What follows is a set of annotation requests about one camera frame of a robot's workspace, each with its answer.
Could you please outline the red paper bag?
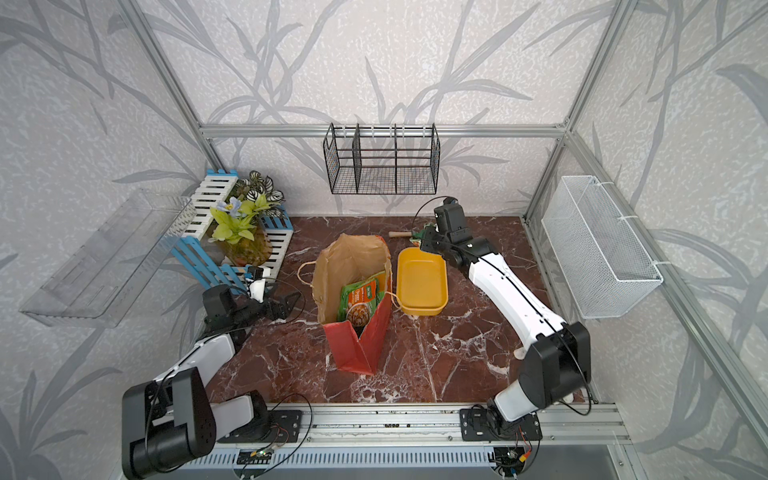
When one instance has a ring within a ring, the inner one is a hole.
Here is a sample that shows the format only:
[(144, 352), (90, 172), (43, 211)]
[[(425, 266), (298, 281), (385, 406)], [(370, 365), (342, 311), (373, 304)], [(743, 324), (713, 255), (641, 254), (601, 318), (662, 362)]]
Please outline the red paper bag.
[(393, 310), (392, 264), (380, 236), (340, 235), (309, 263), (311, 287), (335, 365), (373, 375)]

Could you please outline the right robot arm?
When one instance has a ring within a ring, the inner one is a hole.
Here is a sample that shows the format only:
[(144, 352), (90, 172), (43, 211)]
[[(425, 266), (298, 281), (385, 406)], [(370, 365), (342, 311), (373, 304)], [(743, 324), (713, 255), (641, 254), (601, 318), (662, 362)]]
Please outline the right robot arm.
[(583, 389), (591, 398), (591, 338), (580, 322), (567, 323), (520, 280), (495, 246), (475, 237), (464, 210), (445, 196), (435, 221), (423, 229), (420, 249), (437, 254), (484, 293), (522, 342), (518, 378), (483, 408), (494, 439), (520, 438), (535, 413)]

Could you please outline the red green cereal packet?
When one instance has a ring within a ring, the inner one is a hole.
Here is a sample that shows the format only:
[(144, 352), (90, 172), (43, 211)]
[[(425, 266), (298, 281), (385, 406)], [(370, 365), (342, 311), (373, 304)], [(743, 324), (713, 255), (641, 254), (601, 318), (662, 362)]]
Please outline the red green cereal packet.
[(337, 321), (348, 321), (354, 329), (364, 329), (386, 295), (386, 271), (344, 286), (340, 293)]

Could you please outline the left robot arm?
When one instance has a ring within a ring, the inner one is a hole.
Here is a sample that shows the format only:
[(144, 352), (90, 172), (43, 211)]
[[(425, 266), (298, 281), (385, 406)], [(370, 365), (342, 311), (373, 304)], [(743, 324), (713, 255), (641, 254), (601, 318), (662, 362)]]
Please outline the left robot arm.
[(306, 442), (309, 428), (301, 411), (268, 407), (256, 391), (220, 402), (207, 392), (251, 329), (261, 320), (288, 319), (301, 297), (298, 291), (274, 296), (270, 288), (252, 297), (227, 285), (204, 292), (203, 329), (190, 352), (122, 397), (121, 463), (126, 478), (172, 473), (210, 454), (218, 442), (257, 444), (237, 460), (242, 471), (280, 446), (300, 448)]

